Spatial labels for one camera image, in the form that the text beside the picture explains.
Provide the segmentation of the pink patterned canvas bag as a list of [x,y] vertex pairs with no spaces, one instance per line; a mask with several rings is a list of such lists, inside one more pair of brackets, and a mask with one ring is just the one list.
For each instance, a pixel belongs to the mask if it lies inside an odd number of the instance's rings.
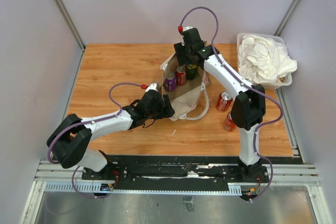
[[[160,65],[160,69],[163,71],[161,80],[162,93],[168,95],[174,110],[174,114],[170,117],[170,120],[199,120],[205,116],[209,109],[209,98],[206,87],[211,84],[211,81],[209,80],[208,73],[205,70],[198,68],[193,80],[187,80],[185,85],[177,85],[173,91],[167,91],[164,88],[164,82],[170,72],[176,72],[176,67],[178,67],[176,54],[170,55]],[[188,116],[187,114],[197,107],[201,96],[204,96],[205,98],[205,107],[203,111],[198,116]]]

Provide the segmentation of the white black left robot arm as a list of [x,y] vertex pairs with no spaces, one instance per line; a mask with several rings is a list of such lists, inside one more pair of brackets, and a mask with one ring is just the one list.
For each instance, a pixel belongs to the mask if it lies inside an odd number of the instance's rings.
[[149,90],[141,99],[117,112],[93,118],[80,118],[71,114],[47,140],[48,155],[53,154],[56,158],[56,161],[49,161],[60,164],[64,169],[82,166],[94,171],[100,179],[108,179],[112,175],[112,166],[101,151],[90,149],[89,143],[114,132],[140,126],[145,128],[147,120],[170,118],[174,113],[167,94]]

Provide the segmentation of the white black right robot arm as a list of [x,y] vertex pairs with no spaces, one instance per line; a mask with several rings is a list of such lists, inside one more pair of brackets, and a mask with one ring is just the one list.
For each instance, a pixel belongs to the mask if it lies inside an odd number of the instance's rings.
[[257,127],[266,112],[265,90],[242,78],[213,45],[206,45],[197,28],[178,26],[178,32],[183,39],[174,44],[178,64],[192,63],[202,68],[215,77],[234,100],[230,115],[239,128],[238,177],[250,182],[261,169]]

